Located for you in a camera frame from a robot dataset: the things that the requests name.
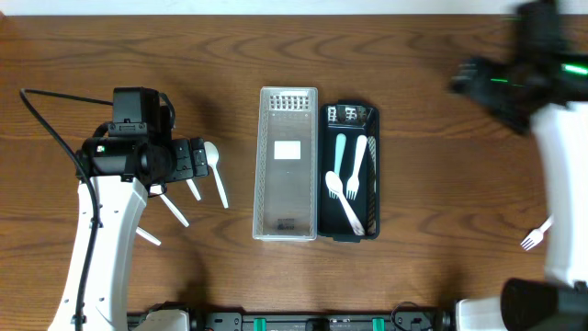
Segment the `white plastic fork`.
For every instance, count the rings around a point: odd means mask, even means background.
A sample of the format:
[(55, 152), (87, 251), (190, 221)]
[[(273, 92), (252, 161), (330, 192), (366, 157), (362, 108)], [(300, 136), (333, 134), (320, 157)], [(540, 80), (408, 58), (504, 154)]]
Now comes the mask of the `white plastic fork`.
[(334, 146), (334, 172), (337, 176), (340, 175), (341, 165), (343, 162), (346, 145), (346, 136), (344, 133), (338, 133), (335, 139)]
[(364, 153), (368, 144), (368, 138), (365, 135), (359, 135), (356, 139), (356, 149), (354, 154), (354, 164), (351, 177), (346, 183), (346, 197), (349, 200), (356, 198), (359, 189), (359, 171), (363, 162)]
[(553, 216), (550, 215), (538, 228), (532, 229), (528, 235), (521, 241), (520, 246), (523, 250), (528, 251), (540, 244), (546, 231), (553, 224)]

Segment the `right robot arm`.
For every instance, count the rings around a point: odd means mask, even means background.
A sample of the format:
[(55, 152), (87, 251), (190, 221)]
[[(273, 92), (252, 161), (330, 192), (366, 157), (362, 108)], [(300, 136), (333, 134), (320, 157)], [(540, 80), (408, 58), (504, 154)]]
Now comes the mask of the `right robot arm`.
[(586, 329), (587, 57), (569, 46), (557, 2), (519, 5), (509, 60), (472, 57), (451, 89), (535, 137), (552, 221), (544, 280), (512, 278), (498, 296), (457, 302), (455, 329)]

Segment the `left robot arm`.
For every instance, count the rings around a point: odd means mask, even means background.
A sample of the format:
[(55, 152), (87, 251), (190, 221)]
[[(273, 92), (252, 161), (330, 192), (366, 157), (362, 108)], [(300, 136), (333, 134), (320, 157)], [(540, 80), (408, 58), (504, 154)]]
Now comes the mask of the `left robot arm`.
[(52, 330), (125, 330), (136, 230), (147, 201), (177, 181), (208, 175), (204, 142), (175, 139), (168, 96), (118, 87), (113, 118), (75, 154), (79, 213), (67, 281)]

